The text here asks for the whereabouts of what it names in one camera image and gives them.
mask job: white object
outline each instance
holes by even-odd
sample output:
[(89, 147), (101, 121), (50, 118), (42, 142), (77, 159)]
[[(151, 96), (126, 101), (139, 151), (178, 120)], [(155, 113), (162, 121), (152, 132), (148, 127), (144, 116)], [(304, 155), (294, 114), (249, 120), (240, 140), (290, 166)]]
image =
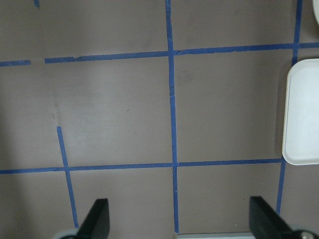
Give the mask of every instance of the white object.
[(177, 239), (255, 239), (251, 233), (216, 233), (177, 235)]
[(313, 0), (314, 14), (319, 24), (319, 0)]
[(300, 61), (289, 71), (283, 157), (293, 165), (319, 163), (319, 59)]

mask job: gray floor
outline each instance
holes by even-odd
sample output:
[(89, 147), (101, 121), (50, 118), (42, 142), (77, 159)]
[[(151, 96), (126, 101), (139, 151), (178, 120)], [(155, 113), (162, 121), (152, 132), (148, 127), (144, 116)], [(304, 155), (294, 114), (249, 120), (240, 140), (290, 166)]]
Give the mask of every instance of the gray floor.
[[(31, 62), (0, 67), (0, 238), (51, 238), (105, 197), (112, 239), (247, 232), (253, 195), (281, 206), (287, 223), (319, 233), (319, 166), (281, 170), (293, 48), (298, 60), (319, 58), (311, 0), (299, 1), (297, 41), (296, 0), (171, 0), (180, 163), (173, 175), (165, 1), (39, 2), (0, 6), (0, 65)], [(224, 48), (250, 45), (267, 46)], [(197, 48), (208, 53), (184, 51)], [(44, 61), (139, 52), (164, 56)]]

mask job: white plate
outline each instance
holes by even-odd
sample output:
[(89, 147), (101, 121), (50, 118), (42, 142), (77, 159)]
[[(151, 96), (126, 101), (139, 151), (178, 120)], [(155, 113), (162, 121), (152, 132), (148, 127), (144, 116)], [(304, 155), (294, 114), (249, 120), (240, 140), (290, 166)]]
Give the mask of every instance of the white plate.
[(319, 163), (319, 59), (300, 61), (289, 71), (283, 157), (293, 165)]

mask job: blue painter's tape line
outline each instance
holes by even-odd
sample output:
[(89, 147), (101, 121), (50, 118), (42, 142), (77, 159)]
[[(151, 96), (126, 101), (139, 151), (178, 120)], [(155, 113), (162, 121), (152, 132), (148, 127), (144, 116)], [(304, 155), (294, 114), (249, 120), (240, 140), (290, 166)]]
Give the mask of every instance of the blue painter's tape line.
[(26, 65), (31, 65), (30, 60), (0, 61), (0, 67), (5, 67), (5, 66), (26, 66)]
[(298, 50), (299, 50), (299, 39), (300, 39), (300, 29), (301, 29), (301, 16), (303, 12), (303, 0), (297, 1), (297, 11), (296, 11), (296, 23), (295, 23), (295, 35), (294, 35), (294, 48), (293, 48), (293, 58), (291, 65), (295, 65), (298, 61)]
[(286, 161), (283, 159), (281, 163), (281, 167), (280, 167), (279, 186), (278, 186), (278, 194), (277, 194), (276, 212), (278, 214), (280, 214), (280, 210), (281, 210), (281, 201), (283, 197), (284, 180), (285, 180), (285, 170), (286, 170)]
[(319, 42), (300, 43), (300, 48), (319, 48)]
[(66, 177), (66, 183), (68, 185), (68, 190), (69, 190), (69, 197), (70, 197), (70, 202), (71, 202), (71, 210), (72, 210), (74, 227), (79, 228), (78, 218), (76, 215), (75, 200), (74, 200), (71, 176), (70, 176), (69, 171), (65, 171), (65, 177)]
[(171, 148), (173, 162), (173, 206), (174, 206), (174, 229), (179, 233), (178, 223), (178, 191), (177, 191), (177, 136), (176, 136), (176, 109), (175, 109), (175, 82), (174, 82), (174, 47), (171, 25), (171, 4), (165, 0), (167, 48), (168, 48), (168, 82), (170, 102), (170, 123), (171, 123)]
[(172, 163), (75, 166), (75, 167), (69, 167), (69, 171), (106, 170), (106, 169), (130, 169), (130, 168), (169, 168), (169, 167), (172, 167)]
[(16, 173), (40, 173), (61, 171), (84, 171), (84, 170), (106, 170), (106, 169), (130, 169), (130, 168), (171, 168), (172, 163), (149, 163), (149, 164), (123, 164), (123, 165), (99, 165), (99, 166), (75, 166), (75, 167), (49, 167), (49, 168), (26, 168), (0, 170), (0, 174)]
[(294, 43), (299, 43), (302, 12), (303, 12), (303, 0), (298, 0), (297, 1), (297, 10), (296, 10)]
[(35, 5), (35, 7), (39, 8), (40, 7), (39, 0), (34, 0), (34, 5)]
[(279, 49), (293, 49), (293, 47), (294, 47), (293, 43), (286, 43), (286, 44), (272, 44), (272, 45), (197, 48), (197, 49), (176, 50), (174, 51), (174, 55), (211, 54), (211, 53), (242, 52), (242, 51), (266, 51), (266, 50), (279, 50)]
[(56, 128), (56, 131), (58, 133), (58, 138), (59, 138), (59, 144), (60, 144), (60, 149), (61, 149), (61, 155), (62, 155), (62, 161), (63, 161), (63, 166), (68, 167), (68, 160), (66, 157), (66, 151), (65, 151), (65, 146), (64, 146), (64, 140), (63, 140), (63, 134), (62, 134), (62, 129), (60, 126)]
[(70, 203), (71, 203), (71, 209), (72, 209), (73, 223), (74, 223), (74, 227), (78, 228), (79, 224), (78, 224), (78, 219), (77, 219), (77, 215), (76, 215), (75, 200), (74, 200), (71, 176), (70, 176), (70, 172), (68, 170), (68, 160), (67, 160), (67, 157), (66, 157), (66, 151), (65, 151), (64, 140), (63, 140), (63, 134), (62, 134), (61, 127), (58, 126), (56, 128), (56, 131), (57, 131), (58, 138), (59, 138), (62, 161), (63, 161), (63, 165), (64, 165), (64, 168), (65, 168), (65, 177), (66, 177), (66, 183), (68, 185), (68, 190), (69, 190), (69, 197), (70, 197)]
[(260, 163), (281, 163), (281, 158), (275, 159), (245, 159), (245, 160), (229, 160), (229, 161), (204, 161), (204, 162), (180, 162), (179, 167), (193, 166), (213, 166), (213, 165), (240, 165), (240, 164), (260, 164)]
[(76, 62), (76, 60), (72, 56), (69, 56), (69, 57), (56, 57), (56, 58), (45, 58), (44, 59), (44, 63), (45, 64), (66, 63), (66, 62)]
[(170, 123), (171, 123), (171, 149), (173, 167), (177, 166), (177, 133), (176, 133), (176, 110), (175, 96), (171, 96), (170, 100)]
[(7, 170), (0, 170), (0, 174), (42, 173), (42, 172), (59, 172), (59, 171), (64, 171), (64, 168), (50, 167), (50, 168), (7, 169)]
[(51, 64), (51, 63), (105, 61), (105, 60), (163, 57), (163, 56), (168, 56), (168, 52), (155, 51), (155, 52), (123, 53), (123, 54), (111, 54), (111, 55), (92, 55), (92, 56), (80, 56), (80, 57), (72, 57), (72, 56), (56, 57), (56, 58), (45, 58), (44, 62), (45, 64)]
[(173, 206), (174, 206), (174, 229), (176, 233), (179, 233), (177, 167), (173, 171)]

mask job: white tray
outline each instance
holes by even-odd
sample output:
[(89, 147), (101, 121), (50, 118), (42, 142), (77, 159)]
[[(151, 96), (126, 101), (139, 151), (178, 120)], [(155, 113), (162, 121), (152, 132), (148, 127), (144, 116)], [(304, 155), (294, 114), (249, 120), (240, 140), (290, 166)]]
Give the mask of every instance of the white tray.
[(283, 157), (293, 165), (319, 163), (319, 59), (300, 61), (289, 71)]

